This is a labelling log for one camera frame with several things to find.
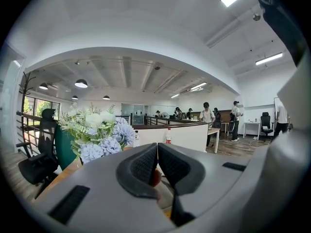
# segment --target man in white shirt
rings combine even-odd
[[[234,121],[234,129],[232,132],[232,142],[237,142],[239,140],[238,138],[238,129],[239,129],[239,122],[240,122],[240,117],[243,116],[243,114],[240,113],[240,109],[238,108],[238,101],[233,102],[233,107],[231,110],[231,113],[235,116],[235,121]]]
[[[215,121],[214,113],[209,109],[209,103],[205,102],[203,104],[204,110],[200,113],[199,120],[200,122],[206,122],[209,125]],[[209,145],[211,135],[207,136],[206,147]]]
[[[276,114],[276,130],[274,131],[274,135],[272,140],[274,140],[278,134],[280,133],[280,131],[282,131],[282,133],[287,132],[288,129],[288,119],[289,116],[287,115],[287,111],[283,105],[282,102],[280,102],[277,106],[277,114]]]

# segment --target window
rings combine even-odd
[[[54,119],[58,120],[59,119],[59,108],[60,108],[60,103],[25,96],[24,113],[26,114],[33,115],[36,117],[42,117],[43,110],[55,109]],[[33,124],[39,124],[39,122],[37,121],[29,122],[29,125],[33,125]]]

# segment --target black pants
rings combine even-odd
[[[207,147],[208,147],[208,145],[209,145],[210,137],[211,137],[211,134],[209,134],[209,135],[207,136],[207,141],[206,141],[206,146],[207,146]]]
[[[288,129],[288,123],[276,123],[276,130],[274,131],[274,135],[272,140],[274,140],[278,134],[280,133],[280,131],[282,131],[282,133],[287,132]]]
[[[232,132],[232,140],[238,139],[239,121],[234,122],[234,129]]]

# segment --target white desk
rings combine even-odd
[[[261,124],[261,122],[245,122],[245,123],[244,123],[244,134],[243,134],[243,138],[245,138],[245,126],[246,126],[247,124],[258,125],[258,136],[257,136],[257,140],[259,140],[259,133],[260,133],[260,124]]]
[[[217,150],[218,150],[219,131],[220,131],[220,129],[211,128],[211,129],[208,129],[208,132],[207,132],[207,135],[217,133],[217,135],[216,135],[216,145],[215,145],[215,151],[214,151],[214,153],[217,153]]]
[[[222,122],[222,124],[225,125],[225,132],[227,131],[227,124],[228,124],[228,134],[229,135],[229,123],[228,122]]]

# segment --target person wearing black cap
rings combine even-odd
[[[207,122],[212,124],[215,121],[214,113],[209,109],[209,103],[205,102],[203,104],[204,110],[200,113],[199,120],[200,122]],[[211,135],[207,136],[206,146],[208,147]]]
[[[187,118],[188,119],[191,119],[191,111],[192,111],[192,109],[190,108],[189,111],[187,112]]]
[[[231,113],[234,115],[235,117],[235,121],[234,121],[234,129],[232,132],[232,142],[237,142],[239,140],[238,138],[238,129],[239,129],[239,121],[240,121],[240,117],[243,116],[243,114],[240,113],[240,109],[238,108],[238,101],[234,101],[233,102],[233,107],[231,110]]]

